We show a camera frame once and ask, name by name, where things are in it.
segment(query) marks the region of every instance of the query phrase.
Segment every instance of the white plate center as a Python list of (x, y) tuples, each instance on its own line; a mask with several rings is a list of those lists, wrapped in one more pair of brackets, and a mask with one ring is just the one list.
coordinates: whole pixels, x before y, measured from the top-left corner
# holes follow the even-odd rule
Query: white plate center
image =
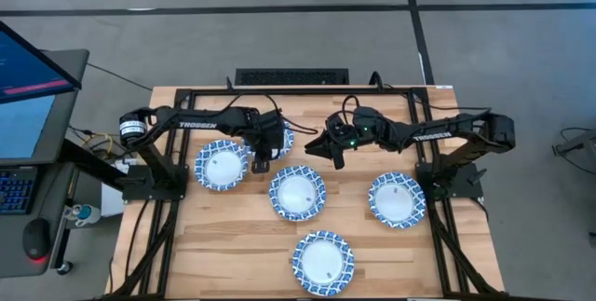
[(344, 268), (344, 259), (332, 242), (317, 240), (306, 246), (302, 254), (302, 267), (311, 281), (324, 284), (339, 277)]
[(230, 151), (222, 151), (213, 155), (205, 167), (207, 178), (216, 185), (233, 183), (241, 171), (240, 157)]
[(374, 205), (392, 222), (400, 222), (412, 215), (413, 198), (402, 185), (384, 185), (376, 191)]
[(283, 180), (278, 190), (279, 204), (289, 212), (305, 212), (315, 203), (315, 186), (304, 176)]

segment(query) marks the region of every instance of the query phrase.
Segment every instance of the caster wheel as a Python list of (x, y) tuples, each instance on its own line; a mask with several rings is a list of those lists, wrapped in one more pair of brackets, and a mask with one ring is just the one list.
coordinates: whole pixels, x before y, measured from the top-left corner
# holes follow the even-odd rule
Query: caster wheel
[(58, 273), (58, 275), (66, 275), (73, 269), (74, 266), (75, 265), (71, 262), (63, 261), (62, 266), (56, 270), (56, 273)]

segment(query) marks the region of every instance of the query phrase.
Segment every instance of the desk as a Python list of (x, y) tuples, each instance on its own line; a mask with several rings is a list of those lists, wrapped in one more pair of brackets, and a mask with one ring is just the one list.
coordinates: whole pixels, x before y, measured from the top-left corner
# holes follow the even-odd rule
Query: desk
[[(46, 52), (46, 55), (66, 70), (77, 80), (82, 80), (88, 59), (85, 49), (57, 50)], [(61, 151), (67, 126), (75, 107), (77, 92), (69, 92), (56, 96), (47, 116), (34, 155), (27, 159), (1, 159), (0, 166), (38, 165), (40, 176), (37, 179), (36, 199), (30, 214), (1, 215), (0, 233), (2, 234), (2, 251), (0, 251), (0, 278), (32, 276), (44, 273), (48, 266), (55, 266), (62, 244), (62, 228), (60, 225), (62, 211), (66, 202), (68, 189), (75, 174), (73, 163), (54, 163)], [(43, 211), (39, 211), (47, 195)], [(32, 262), (22, 249), (22, 230), (38, 214), (49, 221), (51, 258), (42, 263)]]
[[(173, 105), (175, 92), (176, 88), (155, 88), (150, 106)], [(452, 89), (427, 87), (427, 92), (433, 105), (456, 106)], [(341, 108), (345, 95), (272, 97), (290, 120), (322, 130), (325, 118)], [(232, 96), (199, 96), (196, 108), (218, 110), (231, 99)], [(374, 107), (392, 120), (410, 122), (408, 104), (399, 95), (363, 95), (359, 99), (362, 105)], [(257, 107), (261, 112), (272, 108), (271, 102), (263, 96), (245, 96), (235, 105)], [(422, 107), (418, 108), (418, 113), (422, 114)], [(432, 115), (440, 118), (455, 114), (454, 111), (433, 111)], [(156, 142), (162, 152), (166, 136)], [(194, 165), (200, 148), (215, 139), (229, 138), (217, 131), (191, 131), (186, 163)], [(342, 235), (354, 251), (355, 276), (339, 297), (441, 295), (427, 217), (412, 228), (392, 229), (374, 218), (367, 200), (368, 189), (378, 175), (387, 171), (414, 174), (415, 148), (410, 147), (398, 155), (377, 146), (364, 146), (359, 151), (345, 152), (345, 167), (336, 171), (330, 160), (305, 154), (302, 147), (312, 139), (313, 136), (296, 133), (294, 148), (282, 160), (272, 162), (269, 173), (249, 173), (242, 184), (228, 192), (208, 190), (191, 176), (186, 198), (180, 204), (167, 298), (312, 297), (292, 274), (291, 254), (301, 237), (320, 229)], [(449, 153), (462, 142), (458, 139), (440, 141), (440, 151)], [(179, 142), (174, 146), (174, 149), (179, 148)], [(325, 208), (317, 217), (293, 223), (275, 213), (267, 190), (278, 170), (302, 164), (321, 175), (328, 196)], [(496, 289), (502, 290), (503, 282), (483, 211), (469, 199), (453, 199), (452, 204), (462, 250), (482, 276)], [(131, 232), (141, 206), (142, 202), (132, 202), (124, 211), (114, 254), (115, 288), (124, 278)], [(130, 270), (145, 251), (153, 207), (150, 202), (142, 216)], [(456, 291), (454, 261), (448, 250), (445, 254), (452, 289)], [(153, 264), (149, 293), (156, 291), (160, 258), (158, 254)]]

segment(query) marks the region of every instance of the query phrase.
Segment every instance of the floor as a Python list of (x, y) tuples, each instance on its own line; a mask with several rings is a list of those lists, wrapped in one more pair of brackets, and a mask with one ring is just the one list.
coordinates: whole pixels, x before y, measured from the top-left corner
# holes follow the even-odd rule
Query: floor
[[(596, 0), (417, 0), (419, 5), (590, 3)], [(0, 17), (39, 48), (87, 48), (90, 61), (147, 86), (221, 85), (236, 68), (348, 68), (353, 84), (373, 70), (391, 84), (430, 77), (453, 85), (460, 105), (513, 117), (517, 147), (483, 158), (494, 246), (515, 295), (591, 300), (596, 294), (594, 176), (555, 158), (565, 127), (596, 127), (596, 10), (422, 11), (432, 75), (423, 77), (420, 30), (409, 11), (181, 14), (189, 7), (392, 5), (408, 0), (0, 0), (2, 11), (104, 10), (86, 17)], [(176, 15), (116, 15), (165, 7)], [(123, 113), (150, 94), (88, 68), (71, 123), (116, 132)], [(586, 165), (579, 154), (572, 155)], [(0, 300), (73, 300), (100, 295), (118, 221), (74, 232), (66, 277), (54, 272), (0, 280)]]

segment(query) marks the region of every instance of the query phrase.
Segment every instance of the computer mouse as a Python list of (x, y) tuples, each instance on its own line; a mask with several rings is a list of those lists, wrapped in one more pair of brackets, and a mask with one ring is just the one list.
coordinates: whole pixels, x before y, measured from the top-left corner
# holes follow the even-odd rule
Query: computer mouse
[(35, 218), (22, 231), (22, 249), (33, 260), (46, 256), (49, 252), (49, 223), (43, 218)]

